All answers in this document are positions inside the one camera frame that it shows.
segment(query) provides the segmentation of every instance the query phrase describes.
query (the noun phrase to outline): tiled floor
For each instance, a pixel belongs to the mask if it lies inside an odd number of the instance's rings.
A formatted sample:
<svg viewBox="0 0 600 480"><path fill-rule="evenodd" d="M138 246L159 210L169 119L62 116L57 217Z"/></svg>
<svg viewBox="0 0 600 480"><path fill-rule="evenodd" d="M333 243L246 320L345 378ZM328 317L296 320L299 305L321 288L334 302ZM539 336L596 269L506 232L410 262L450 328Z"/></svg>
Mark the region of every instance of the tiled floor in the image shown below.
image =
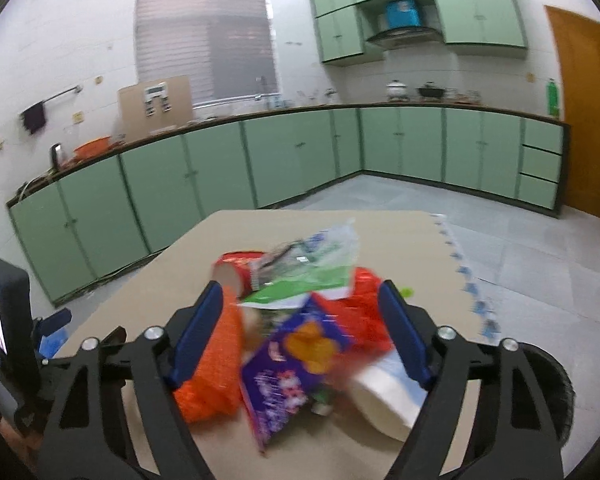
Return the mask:
<svg viewBox="0 0 600 480"><path fill-rule="evenodd" d="M545 348L576 391L562 455L569 472L600 435L600 219L565 208L560 220L464 194L358 176L290 209L443 213L497 312L503 336ZM126 276L72 303L79 324Z"/></svg>

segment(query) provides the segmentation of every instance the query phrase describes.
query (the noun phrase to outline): purple snack bag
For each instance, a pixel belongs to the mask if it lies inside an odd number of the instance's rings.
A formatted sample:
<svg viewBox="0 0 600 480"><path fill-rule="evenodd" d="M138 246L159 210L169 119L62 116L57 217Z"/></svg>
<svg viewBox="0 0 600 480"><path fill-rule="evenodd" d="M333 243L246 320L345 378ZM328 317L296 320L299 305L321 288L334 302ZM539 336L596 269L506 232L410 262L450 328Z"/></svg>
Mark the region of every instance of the purple snack bag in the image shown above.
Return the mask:
<svg viewBox="0 0 600 480"><path fill-rule="evenodd" d="M350 345L350 336L311 295L244 364L242 397L261 451L322 383L332 359Z"/></svg>

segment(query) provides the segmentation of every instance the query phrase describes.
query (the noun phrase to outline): cardboard box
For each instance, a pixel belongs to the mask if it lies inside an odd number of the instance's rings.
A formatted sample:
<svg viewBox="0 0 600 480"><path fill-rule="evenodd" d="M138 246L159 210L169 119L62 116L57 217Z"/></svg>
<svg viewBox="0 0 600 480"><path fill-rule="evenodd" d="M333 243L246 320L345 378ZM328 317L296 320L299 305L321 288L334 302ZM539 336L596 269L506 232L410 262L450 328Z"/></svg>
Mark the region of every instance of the cardboard box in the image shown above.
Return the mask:
<svg viewBox="0 0 600 480"><path fill-rule="evenodd" d="M170 110L164 111L160 97L154 96L152 98L154 113L148 116L145 90L162 83L166 84ZM145 137L176 130L193 120L188 76L168 77L121 88L118 90L118 103L125 142L135 142Z"/></svg>

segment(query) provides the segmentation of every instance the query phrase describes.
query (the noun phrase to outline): range hood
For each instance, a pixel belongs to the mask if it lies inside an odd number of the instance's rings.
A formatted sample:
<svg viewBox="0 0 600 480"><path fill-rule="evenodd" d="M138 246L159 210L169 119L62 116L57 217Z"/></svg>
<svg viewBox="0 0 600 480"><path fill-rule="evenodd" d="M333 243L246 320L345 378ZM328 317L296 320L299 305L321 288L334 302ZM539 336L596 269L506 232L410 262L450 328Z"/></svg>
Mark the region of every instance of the range hood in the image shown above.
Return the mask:
<svg viewBox="0 0 600 480"><path fill-rule="evenodd" d="M393 50L426 41L439 41L442 43L444 39L440 31L435 28L410 25L408 27L396 27L384 30L372 36L367 41L385 50Z"/></svg>

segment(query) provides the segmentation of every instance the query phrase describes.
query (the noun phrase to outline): orange mesh bag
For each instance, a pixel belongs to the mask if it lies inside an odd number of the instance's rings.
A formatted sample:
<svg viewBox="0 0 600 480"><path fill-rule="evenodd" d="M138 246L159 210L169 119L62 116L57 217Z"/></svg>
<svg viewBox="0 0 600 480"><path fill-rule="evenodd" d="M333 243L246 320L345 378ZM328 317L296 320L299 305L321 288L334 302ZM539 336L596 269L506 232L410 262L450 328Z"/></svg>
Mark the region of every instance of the orange mesh bag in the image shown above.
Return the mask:
<svg viewBox="0 0 600 480"><path fill-rule="evenodd" d="M378 289L382 280L364 267L356 267L351 296L342 300L325 300L320 306L336 317L338 325L353 337L352 350L386 352L392 348L391 337L378 309Z"/></svg>
<svg viewBox="0 0 600 480"><path fill-rule="evenodd" d="M222 314L198 368L173 394L188 423L219 413L233 415L240 406L242 314L231 289L223 288L222 296Z"/></svg>

